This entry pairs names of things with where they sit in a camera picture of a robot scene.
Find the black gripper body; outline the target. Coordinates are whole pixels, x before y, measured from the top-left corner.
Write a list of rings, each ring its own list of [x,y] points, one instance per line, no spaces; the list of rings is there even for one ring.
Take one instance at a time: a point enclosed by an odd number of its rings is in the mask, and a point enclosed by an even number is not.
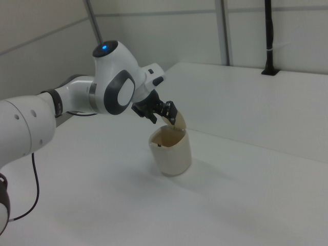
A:
[[[154,114],[161,113],[160,106],[161,100],[158,93],[156,90],[152,90],[144,100],[133,103],[131,108],[140,117],[156,118]]]

